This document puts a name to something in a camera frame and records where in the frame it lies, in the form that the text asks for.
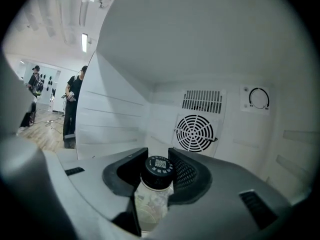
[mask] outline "fan grille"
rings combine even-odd
[[[214,130],[210,122],[200,115],[184,117],[176,128],[179,144],[187,151],[201,152],[214,141]]]

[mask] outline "black pants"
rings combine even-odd
[[[63,141],[65,140],[66,135],[75,133],[77,105],[78,103],[75,101],[66,102],[63,122]]]

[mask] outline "backpack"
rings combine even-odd
[[[44,89],[44,83],[40,80],[38,74],[35,74],[34,76],[35,76],[35,82],[33,85],[32,93],[34,96],[38,97],[41,95],[41,92]]]

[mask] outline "ceiling light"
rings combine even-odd
[[[87,39],[88,39],[88,35],[87,34],[82,34],[82,51],[83,52],[87,52]]]

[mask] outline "person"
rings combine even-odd
[[[65,139],[65,136],[69,134],[74,134],[76,130],[76,114],[78,99],[81,85],[87,71],[87,67],[88,66],[83,66],[80,71],[80,75],[78,75],[77,77],[71,77],[65,87],[65,95],[67,101],[64,111],[63,142],[64,148],[66,149],[70,148],[70,143],[68,142],[68,140]]]
[[[29,91],[34,95],[36,96],[34,93],[33,93],[33,89],[35,87],[35,85],[37,84],[37,82],[39,81],[40,79],[40,75],[39,75],[39,71],[40,71],[40,67],[38,65],[36,65],[33,69],[33,74],[32,76],[30,77],[30,80],[27,84],[27,87],[29,89]]]

